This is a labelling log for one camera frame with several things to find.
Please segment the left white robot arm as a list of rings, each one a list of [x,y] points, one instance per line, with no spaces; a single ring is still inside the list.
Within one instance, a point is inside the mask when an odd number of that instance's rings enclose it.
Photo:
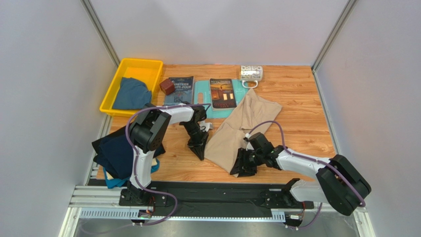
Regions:
[[[156,107],[147,104],[132,116],[126,125],[126,138],[133,148],[132,174],[127,191],[140,200],[148,197],[146,187],[151,183],[151,168],[155,151],[162,145],[167,128],[178,123],[190,139],[188,148],[200,159],[205,158],[205,147],[213,124],[206,122],[207,110],[203,104],[177,104]]]

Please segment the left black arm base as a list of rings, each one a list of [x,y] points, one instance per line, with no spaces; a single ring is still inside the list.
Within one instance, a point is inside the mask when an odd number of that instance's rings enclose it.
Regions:
[[[120,206],[158,206],[167,205],[167,195],[146,192],[138,189],[122,189],[119,199]]]

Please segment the beige t shirt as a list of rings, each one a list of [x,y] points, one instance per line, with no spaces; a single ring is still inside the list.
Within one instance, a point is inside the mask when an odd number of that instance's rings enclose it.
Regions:
[[[270,124],[256,126],[274,121],[282,108],[279,103],[266,100],[250,89],[207,142],[205,158],[229,173],[234,167],[238,149],[247,146],[244,140],[246,134],[264,134]]]

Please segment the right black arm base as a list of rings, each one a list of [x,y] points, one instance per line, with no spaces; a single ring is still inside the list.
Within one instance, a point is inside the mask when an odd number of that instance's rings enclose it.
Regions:
[[[314,209],[314,202],[297,201],[290,192],[283,189],[264,190],[260,193],[260,197],[264,200],[264,207],[269,209]]]

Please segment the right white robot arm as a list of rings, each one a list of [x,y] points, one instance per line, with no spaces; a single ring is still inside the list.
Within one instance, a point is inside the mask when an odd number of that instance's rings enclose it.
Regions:
[[[282,145],[273,146],[258,132],[246,136],[246,148],[239,148],[231,175],[254,176],[257,167],[266,165],[277,170],[293,171],[313,179],[289,181],[282,189],[285,205],[305,201],[328,203],[342,215],[349,216],[363,205],[372,188],[350,161],[342,156],[319,158],[298,153]]]

